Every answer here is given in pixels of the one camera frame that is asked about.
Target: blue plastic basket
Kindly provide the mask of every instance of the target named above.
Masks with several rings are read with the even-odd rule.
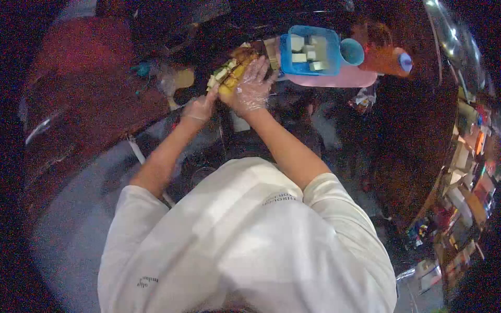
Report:
[[[292,62],[292,48],[291,48],[291,34],[301,37],[317,35],[323,36],[327,39],[327,61],[329,62],[329,69],[322,71],[311,71],[310,63],[293,63]],[[280,56],[281,68],[286,74],[292,75],[309,75],[309,76],[335,76],[339,74],[341,64],[341,52],[339,51],[339,37],[333,30],[326,28],[301,26],[295,25],[289,29],[289,33],[280,36]]]

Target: person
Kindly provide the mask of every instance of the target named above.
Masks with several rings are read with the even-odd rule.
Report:
[[[117,203],[98,278],[107,312],[393,312],[396,279],[367,214],[266,109],[277,74],[253,61],[229,106],[269,148],[230,160],[170,211],[158,199],[213,110],[189,103]]]

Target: white long-sleeve shirt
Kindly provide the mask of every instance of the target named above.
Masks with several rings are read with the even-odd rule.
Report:
[[[260,158],[231,160],[169,212],[118,200],[99,269],[107,312],[393,312],[395,275],[367,214],[334,174],[304,190]]]

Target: clear disposable glove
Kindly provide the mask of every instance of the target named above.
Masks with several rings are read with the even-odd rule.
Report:
[[[207,96],[193,98],[184,106],[182,118],[193,118],[202,123],[207,122],[214,112],[214,102],[217,99],[217,90],[219,84],[216,84],[207,93]]]
[[[268,97],[273,82],[279,76],[275,71],[266,81],[265,76],[270,66],[269,60],[261,56],[247,66],[245,73],[235,88],[234,101],[230,107],[239,116],[247,112],[267,107]]]

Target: blue bottle cap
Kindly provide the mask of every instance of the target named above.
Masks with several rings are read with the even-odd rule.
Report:
[[[402,53],[398,56],[398,63],[404,71],[410,72],[412,70],[412,59],[407,53]]]

